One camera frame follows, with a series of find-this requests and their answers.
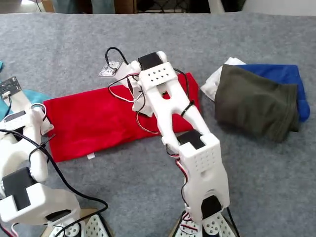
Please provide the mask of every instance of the metal plate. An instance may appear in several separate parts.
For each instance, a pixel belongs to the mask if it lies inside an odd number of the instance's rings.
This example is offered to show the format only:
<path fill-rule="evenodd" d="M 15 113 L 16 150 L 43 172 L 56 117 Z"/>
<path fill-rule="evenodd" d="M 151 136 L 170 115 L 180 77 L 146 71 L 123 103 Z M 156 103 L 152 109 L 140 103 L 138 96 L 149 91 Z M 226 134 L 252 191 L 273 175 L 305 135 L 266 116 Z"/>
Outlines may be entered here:
<path fill-rule="evenodd" d="M 121 66 L 121 61 L 111 61 L 109 65 L 104 65 L 103 69 L 99 73 L 100 77 L 113 77 L 115 73 L 118 71 L 119 67 Z"/>
<path fill-rule="evenodd" d="M 16 77 L 11 77 L 11 78 L 3 81 L 2 83 L 0 83 L 1 96 L 8 91 L 10 91 L 11 95 L 14 95 L 21 90 L 22 90 L 22 88 L 21 88 L 18 80 L 16 79 Z"/>

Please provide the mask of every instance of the red towel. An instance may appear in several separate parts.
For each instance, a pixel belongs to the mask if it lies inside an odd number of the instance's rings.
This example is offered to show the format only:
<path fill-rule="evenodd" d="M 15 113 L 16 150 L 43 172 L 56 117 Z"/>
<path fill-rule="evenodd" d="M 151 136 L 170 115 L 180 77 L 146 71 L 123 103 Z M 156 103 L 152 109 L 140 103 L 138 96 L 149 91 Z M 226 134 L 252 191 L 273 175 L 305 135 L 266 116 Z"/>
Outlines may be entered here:
<path fill-rule="evenodd" d="M 190 100 L 194 100 L 199 109 L 198 84 L 190 73 L 187 78 Z M 179 82 L 186 90 L 183 75 L 179 75 Z M 113 86 L 111 90 L 124 98 L 133 99 L 123 85 Z M 46 100 L 44 104 L 47 116 L 55 126 L 50 135 L 56 136 L 49 143 L 57 162 L 156 136 L 138 126 L 136 112 L 132 111 L 133 103 L 112 96 L 107 88 Z M 144 128 L 159 131 L 155 116 L 149 118 L 140 114 L 139 121 Z M 179 115 L 172 115 L 172 121 L 174 132 L 192 130 L 191 125 Z"/>

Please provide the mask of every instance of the black wire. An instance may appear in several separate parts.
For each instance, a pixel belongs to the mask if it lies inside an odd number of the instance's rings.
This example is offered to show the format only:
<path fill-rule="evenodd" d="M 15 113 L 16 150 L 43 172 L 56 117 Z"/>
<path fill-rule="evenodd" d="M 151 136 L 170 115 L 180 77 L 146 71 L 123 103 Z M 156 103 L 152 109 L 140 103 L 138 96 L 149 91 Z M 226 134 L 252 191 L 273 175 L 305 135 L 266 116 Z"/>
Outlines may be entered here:
<path fill-rule="evenodd" d="M 232 225 L 233 225 L 233 227 L 234 227 L 234 229 L 235 229 L 235 231 L 236 231 L 237 237 L 240 237 L 239 232 L 238 232 L 238 229 L 237 229 L 237 226 L 236 226 L 236 224 L 235 224 L 235 222 L 234 222 L 234 220 L 233 220 L 233 216 L 232 216 L 232 214 L 231 214 L 231 211 L 229 210 L 229 207 L 227 207 L 227 212 L 228 212 L 229 218 L 230 218 L 230 220 L 231 220 L 231 223 L 232 223 Z"/>
<path fill-rule="evenodd" d="M 5 115 L 4 115 L 4 117 L 3 118 L 5 118 L 6 116 L 8 116 L 9 115 L 9 113 L 10 113 L 10 111 L 11 111 L 11 107 L 12 107 L 12 99 L 11 99 L 11 96 L 9 95 L 9 102 L 10 102 L 10 104 L 9 104 L 9 108 L 7 109 L 7 111 L 5 112 Z"/>
<path fill-rule="evenodd" d="M 36 4 L 38 5 L 39 11 L 41 12 L 40 5 L 39 5 L 38 0 L 36 0 Z"/>
<path fill-rule="evenodd" d="M 5 233 L 6 236 L 12 237 L 12 235 L 8 234 L 5 228 L 0 224 L 0 229 Z"/>
<path fill-rule="evenodd" d="M 188 81 L 187 75 L 183 71 L 181 71 L 181 70 L 179 70 L 177 68 L 173 68 L 173 70 L 175 70 L 176 72 L 178 72 L 178 73 L 180 73 L 180 74 L 182 74 L 184 76 L 184 79 L 186 80 L 187 97 L 188 97 L 188 99 L 190 99 L 190 95 L 189 95 L 189 81 Z"/>
<path fill-rule="evenodd" d="M 109 48 L 107 49 L 107 51 L 105 52 L 105 61 L 106 61 L 106 63 L 108 64 L 108 66 L 109 66 L 110 68 L 112 68 L 112 67 L 110 66 L 110 63 L 109 63 L 108 54 L 109 54 L 109 51 L 112 50 L 112 49 L 114 49 L 114 50 L 116 50 L 117 52 L 119 52 L 119 54 L 121 55 L 121 57 L 122 57 L 124 63 L 129 64 L 128 61 L 126 60 L 124 54 L 122 53 L 122 51 L 120 51 L 120 50 L 119 50 L 118 48 L 116 48 L 116 47 L 109 47 Z"/>
<path fill-rule="evenodd" d="M 20 138 L 23 138 L 23 139 L 27 140 L 28 142 L 32 143 L 32 144 L 33 144 L 34 146 L 36 146 L 36 147 L 40 146 L 39 144 L 37 144 L 37 143 L 36 143 L 35 141 L 33 141 L 32 139 L 30 139 L 30 138 L 28 138 L 28 137 L 24 136 L 23 134 L 18 133 L 18 132 L 16 132 L 16 131 L 11 131 L 11 130 L 7 130 L 7 129 L 2 129 L 2 128 L 0 128 L 0 132 L 5 132 L 5 133 L 9 133 L 9 134 L 16 135 L 16 136 L 18 136 L 18 137 L 20 137 Z M 103 212 L 103 211 L 105 211 L 106 209 L 108 209 L 108 207 L 109 207 L 108 204 L 107 204 L 105 201 L 103 201 L 102 199 L 85 195 L 85 194 L 79 192 L 78 190 L 76 190 L 75 188 L 73 188 L 73 187 L 68 183 L 68 181 L 67 181 L 66 178 L 64 177 L 64 175 L 63 175 L 63 173 L 61 172 L 61 170 L 58 168 L 56 162 L 54 161 L 53 157 L 52 157 L 51 154 L 48 152 L 48 150 L 45 149 L 45 148 L 42 147 L 42 146 L 40 146 L 39 149 L 49 158 L 50 162 L 52 163 L 53 167 L 55 168 L 55 170 L 56 170 L 57 174 L 59 175 L 60 179 L 63 181 L 63 183 L 66 185 L 66 187 L 67 187 L 68 189 L 70 189 L 73 193 L 77 194 L 78 196 L 80 196 L 80 197 L 82 197 L 82 198 L 85 198 L 85 199 L 88 199 L 88 200 L 92 200 L 92 201 L 97 201 L 97 202 L 99 202 L 99 203 L 101 203 L 101 204 L 104 205 L 104 207 L 101 208 L 100 210 L 97 210 L 97 211 L 95 211 L 95 212 L 93 212 L 93 213 L 91 213 L 91 214 L 89 214 L 89 215 L 86 215 L 86 216 L 84 216 L 84 217 L 82 217 L 82 218 L 80 218 L 80 219 L 78 219 L 78 220 L 76 220 L 76 221 L 70 223 L 69 225 L 63 227 L 63 228 L 55 235 L 55 237 L 58 237 L 63 231 L 65 231 L 65 230 L 66 230 L 67 228 L 69 228 L 70 226 L 72 226 L 72 225 L 74 225 L 74 224 L 76 224 L 76 223 L 78 223 L 78 222 L 80 222 L 80 221 L 83 221 L 83 220 L 85 220 L 86 218 L 89 218 L 89 217 L 91 217 L 91 216 L 93 216 L 93 215 L 100 214 L 101 212 Z"/>
<path fill-rule="evenodd" d="M 29 154 L 29 163 L 31 163 L 31 155 L 36 152 L 41 147 L 44 147 L 47 142 L 49 142 L 51 139 L 53 139 L 56 136 L 56 134 L 52 135 L 50 138 L 48 138 L 46 141 L 42 142 L 39 146 L 37 146 L 34 150 L 32 150 Z"/>

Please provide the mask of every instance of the cable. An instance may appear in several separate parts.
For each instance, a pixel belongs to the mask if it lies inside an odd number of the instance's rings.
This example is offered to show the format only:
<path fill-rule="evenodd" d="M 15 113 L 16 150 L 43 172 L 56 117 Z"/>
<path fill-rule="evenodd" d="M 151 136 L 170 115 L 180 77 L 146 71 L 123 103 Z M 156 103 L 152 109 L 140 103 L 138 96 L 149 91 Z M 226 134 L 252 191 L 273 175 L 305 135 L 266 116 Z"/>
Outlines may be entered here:
<path fill-rule="evenodd" d="M 188 81 L 187 75 L 183 71 L 181 71 L 181 70 L 179 70 L 177 68 L 173 68 L 173 70 L 175 70 L 176 72 L 178 72 L 178 73 L 180 73 L 180 74 L 182 74 L 184 76 L 184 79 L 186 80 L 186 94 L 187 94 L 188 99 L 190 99 L 190 95 L 189 95 L 189 81 Z"/>
<path fill-rule="evenodd" d="M 140 113 L 140 111 L 144 108 L 144 106 L 145 106 L 145 104 L 146 104 L 146 97 L 145 97 L 143 88 L 140 87 L 140 89 L 141 89 L 141 91 L 142 91 L 142 94 L 141 94 L 141 95 L 143 95 L 143 97 L 144 97 L 144 103 L 143 103 L 142 107 L 141 107 L 141 108 L 137 111 L 137 113 L 136 113 L 136 122 L 137 122 L 138 126 L 139 126 L 142 130 L 144 130 L 144 131 L 146 131 L 146 132 L 149 132 L 149 133 L 152 133 L 152 134 L 160 135 L 160 132 L 150 131 L 150 130 L 144 128 L 144 127 L 140 124 L 140 122 L 139 122 L 139 119 L 138 119 L 139 113 Z"/>
<path fill-rule="evenodd" d="M 182 173 L 183 173 L 183 175 L 184 175 L 184 177 L 185 177 L 185 180 L 186 180 L 186 181 L 184 182 L 184 185 L 182 185 L 182 187 L 181 187 L 181 197 L 182 197 L 182 199 L 183 199 L 185 205 L 186 205 L 186 206 L 189 206 L 188 203 L 187 203 L 187 201 L 184 199 L 184 196 L 183 196 L 183 188 L 184 188 L 184 186 L 185 186 L 185 185 L 187 184 L 187 182 L 188 182 L 188 175 L 187 175 L 185 169 L 183 168 L 182 164 L 181 164 L 179 161 L 180 161 L 180 158 L 177 158 L 177 159 L 175 160 L 175 163 L 176 163 L 176 165 L 179 167 L 179 169 L 182 171 Z"/>
<path fill-rule="evenodd" d="M 233 227 L 234 227 L 234 229 L 236 231 L 237 237 L 240 237 L 238 229 L 237 229 L 237 226 L 236 226 L 236 224 L 235 224 L 235 222 L 233 220 L 233 216 L 231 214 L 231 211 L 229 210 L 229 207 L 227 207 L 226 209 L 227 209 L 227 212 L 228 212 L 228 215 L 229 215 L 229 219 L 231 220 L 231 223 L 232 223 L 232 225 L 233 225 Z"/>
<path fill-rule="evenodd" d="M 17 224 L 19 224 L 19 223 L 17 223 L 17 222 L 13 223 L 11 226 L 12 233 L 15 235 L 15 237 L 19 237 L 19 234 L 14 229 L 14 226 L 16 226 Z"/>
<path fill-rule="evenodd" d="M 112 67 L 110 66 L 108 53 L 109 53 L 109 51 L 112 50 L 112 49 L 114 49 L 114 50 L 116 50 L 117 52 L 119 52 L 119 54 L 121 55 L 121 57 L 122 57 L 124 63 L 129 64 L 128 61 L 126 60 L 124 54 L 122 53 L 122 51 L 120 51 L 120 50 L 119 50 L 118 48 L 116 48 L 116 47 L 109 47 L 109 48 L 107 49 L 107 51 L 105 52 L 105 61 L 106 61 L 106 63 L 108 64 L 109 68 L 112 68 Z"/>
<path fill-rule="evenodd" d="M 32 139 L 30 139 L 30 138 L 28 138 L 28 137 L 24 136 L 23 134 L 18 133 L 18 132 L 16 132 L 16 131 L 11 131 L 11 130 L 7 130 L 7 129 L 2 129 L 2 128 L 0 128 L 0 132 L 5 132 L 5 133 L 9 133 L 9 134 L 16 135 L 16 136 L 18 136 L 18 137 L 20 137 L 20 138 L 23 138 L 23 139 L 27 140 L 28 142 L 32 143 L 32 144 L 33 144 L 34 146 L 36 146 L 36 147 L 40 146 L 39 144 L 37 144 L 37 143 L 36 143 L 35 141 L 33 141 Z M 78 222 L 80 222 L 80 221 L 83 221 L 83 220 L 85 220 L 86 218 L 89 218 L 89 217 L 91 217 L 91 216 L 93 216 L 93 215 L 100 214 L 101 212 L 103 212 L 103 211 L 105 211 L 106 209 L 108 209 L 108 207 L 109 207 L 108 204 L 107 204 L 105 201 L 103 201 L 102 199 L 85 195 L 85 194 L 79 192 L 78 190 L 76 190 L 75 188 L 73 188 L 73 187 L 68 183 L 68 181 L 67 181 L 66 178 L 64 177 L 64 175 L 63 175 L 63 173 L 61 172 L 61 170 L 58 168 L 56 162 L 54 161 L 54 159 L 53 159 L 53 157 L 51 156 L 51 154 L 47 151 L 47 149 L 45 149 L 45 148 L 42 147 L 42 146 L 40 146 L 39 149 L 49 158 L 49 160 L 51 161 L 51 163 L 52 163 L 53 167 L 55 168 L 57 174 L 59 175 L 59 177 L 61 178 L 61 180 L 63 181 L 63 183 L 66 185 L 66 187 L 67 187 L 69 190 L 71 190 L 73 193 L 77 194 L 78 196 L 80 196 L 80 197 L 82 197 L 82 198 L 85 198 L 85 199 L 88 199 L 88 200 L 92 200 L 92 201 L 96 201 L 96 202 L 99 202 L 99 203 L 101 203 L 101 204 L 104 205 L 103 208 L 101 208 L 101 209 L 99 209 L 99 210 L 97 210 L 97 211 L 95 211 L 95 212 L 93 212 L 93 213 L 91 213 L 91 214 L 89 214 L 89 215 L 86 215 L 86 216 L 84 216 L 84 217 L 82 217 L 82 218 L 80 218 L 80 219 L 78 219 L 78 220 L 76 220 L 76 221 L 70 223 L 69 225 L 63 227 L 63 228 L 55 235 L 55 237 L 58 237 L 63 231 L 65 231 L 65 230 L 66 230 L 67 228 L 69 228 L 70 226 L 72 226 L 72 225 L 74 225 L 74 224 L 76 224 L 76 223 L 78 223 Z"/>
<path fill-rule="evenodd" d="M 126 78 L 128 78 L 128 77 L 130 77 L 130 76 L 138 76 L 138 73 L 131 73 L 131 74 L 128 74 L 128 75 L 126 75 L 125 77 L 123 77 L 122 79 L 119 79 L 119 80 L 116 80 L 116 81 L 110 83 L 110 84 L 108 85 L 108 90 L 109 90 L 109 92 L 110 92 L 113 96 L 115 96 L 116 98 L 121 99 L 121 100 L 124 100 L 124 101 L 127 101 L 127 102 L 129 102 L 129 103 L 134 103 L 135 101 L 137 101 L 137 100 L 142 96 L 142 94 L 140 94 L 140 95 L 139 95 L 136 99 L 134 99 L 134 100 L 128 100 L 128 99 L 126 99 L 126 98 L 124 98 L 124 97 L 121 97 L 121 96 L 119 96 L 119 95 L 116 95 L 115 93 L 113 93 L 113 92 L 111 91 L 111 88 L 110 88 L 112 85 L 114 85 L 114 84 L 120 82 L 121 80 L 124 80 L 124 79 L 126 79 Z"/>
<path fill-rule="evenodd" d="M 10 113 L 10 111 L 11 111 L 11 107 L 12 107 L 11 95 L 8 95 L 8 97 L 9 97 L 9 102 L 10 102 L 10 104 L 9 104 L 9 108 L 8 108 L 7 111 L 5 112 L 5 115 L 4 115 L 3 118 L 5 118 L 5 117 L 7 117 L 7 116 L 9 115 L 9 113 Z"/>
<path fill-rule="evenodd" d="M 44 117 L 43 117 L 43 121 L 47 118 L 47 110 L 46 110 L 46 106 L 42 103 L 33 103 L 31 105 L 31 108 L 34 107 L 34 106 L 41 106 L 42 107 L 42 110 L 44 109 Z"/>
<path fill-rule="evenodd" d="M 41 12 L 40 5 L 39 5 L 38 0 L 36 0 L 36 4 L 38 5 L 39 11 Z"/>
<path fill-rule="evenodd" d="M 14 237 L 12 233 L 10 233 L 10 231 L 8 231 L 5 227 L 3 227 L 0 223 L 0 229 L 9 237 Z"/>
<path fill-rule="evenodd" d="M 56 136 L 56 134 L 52 135 L 50 138 L 48 138 L 46 141 L 42 142 L 39 146 L 37 146 L 34 150 L 32 150 L 29 154 L 29 163 L 31 163 L 31 155 L 36 152 L 41 147 L 44 147 L 44 145 L 49 142 L 51 139 L 53 139 Z"/>

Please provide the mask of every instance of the gray table surface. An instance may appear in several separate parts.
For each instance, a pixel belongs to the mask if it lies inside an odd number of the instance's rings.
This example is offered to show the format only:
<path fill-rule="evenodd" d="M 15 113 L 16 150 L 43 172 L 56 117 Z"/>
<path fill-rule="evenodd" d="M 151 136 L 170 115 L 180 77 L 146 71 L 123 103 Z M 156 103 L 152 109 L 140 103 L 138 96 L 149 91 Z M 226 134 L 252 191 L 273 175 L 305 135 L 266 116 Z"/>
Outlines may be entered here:
<path fill-rule="evenodd" d="M 5 63 L 0 79 L 16 75 L 23 88 L 53 97 L 107 86 L 97 75 L 110 46 L 122 49 L 129 61 L 163 50 L 199 85 L 230 56 L 246 63 L 297 64 L 311 116 L 283 143 L 224 131 L 214 119 L 214 104 L 202 94 L 201 103 L 206 123 L 221 141 L 231 211 L 242 236 L 315 236 L 315 17 L 34 13 L 0 15 L 0 25 L 0 60 Z M 160 138 L 96 155 L 59 166 L 77 189 L 109 203 L 104 217 L 116 236 L 167 236 L 183 210 L 183 176 Z M 65 187 L 51 165 L 46 183 Z M 100 207 L 79 201 L 82 207 Z M 42 229 L 17 227 L 27 237 L 39 236 Z"/>

